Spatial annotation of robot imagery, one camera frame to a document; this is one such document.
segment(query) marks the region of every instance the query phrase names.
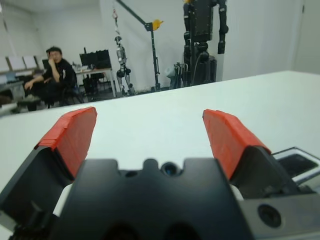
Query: man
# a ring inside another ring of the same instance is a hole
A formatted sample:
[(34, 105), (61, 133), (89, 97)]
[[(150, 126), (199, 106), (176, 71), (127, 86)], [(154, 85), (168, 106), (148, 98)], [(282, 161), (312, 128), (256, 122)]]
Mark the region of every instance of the man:
[(75, 72), (72, 66), (63, 59), (60, 48), (53, 46), (49, 50), (50, 68), (41, 76), (38, 76), (24, 85), (29, 94), (23, 101), (45, 101), (53, 103), (59, 99), (65, 87), (73, 87), (75, 84)]

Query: camera lens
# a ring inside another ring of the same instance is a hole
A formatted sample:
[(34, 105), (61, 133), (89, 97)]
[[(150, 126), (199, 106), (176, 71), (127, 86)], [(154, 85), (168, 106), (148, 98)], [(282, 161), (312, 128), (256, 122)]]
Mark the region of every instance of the camera lens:
[(175, 177), (180, 175), (181, 173), (180, 168), (172, 162), (168, 162), (162, 165), (161, 171), (169, 177)]

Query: white wall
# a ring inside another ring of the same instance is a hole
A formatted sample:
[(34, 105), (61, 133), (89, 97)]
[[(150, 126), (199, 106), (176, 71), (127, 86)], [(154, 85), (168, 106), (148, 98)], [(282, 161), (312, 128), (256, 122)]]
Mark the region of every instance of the white wall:
[(292, 70), (301, 0), (229, 0), (223, 79)]
[(320, 74), (319, 0), (305, 0), (294, 70)]
[[(44, 49), (31, 13), (6, 5), (2, 7), (16, 54), (18, 56), (43, 55)], [(0, 18), (0, 56), (13, 55), (14, 51), (11, 48), (7, 32)]]
[[(112, 66), (118, 66), (114, 43), (113, 1), (100, 0), (104, 37), (110, 49)], [(124, 0), (146, 22), (159, 18), (163, 25), (154, 33), (159, 57), (161, 86), (169, 79), (164, 70), (183, 60), (184, 18), (181, 0)], [(217, 79), (229, 80), (276, 71), (291, 70), (299, 32), (301, 0), (228, 0), (228, 26), (225, 55), (217, 55), (219, 14), (214, 9), (213, 40), (208, 52), (218, 60)], [(150, 33), (118, 3), (118, 24), (137, 89), (154, 86)]]
[(81, 64), (79, 54), (84, 53), (84, 47), (88, 53), (108, 49), (98, 2), (34, 14), (33, 18), (45, 50), (52, 46), (61, 48), (70, 64)]

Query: black shirt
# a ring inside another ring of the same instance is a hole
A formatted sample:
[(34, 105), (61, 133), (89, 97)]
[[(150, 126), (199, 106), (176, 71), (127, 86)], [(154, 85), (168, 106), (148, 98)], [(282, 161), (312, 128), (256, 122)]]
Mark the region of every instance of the black shirt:
[[(73, 78), (75, 76), (75, 71), (73, 70), (70, 63), (68, 63), (65, 59), (61, 59), (59, 63), (55, 64), (56, 70), (58, 71), (60, 78), (59, 82), (62, 84), (72, 84)], [(54, 78), (51, 67), (42, 75), (44, 80), (49, 78)]]

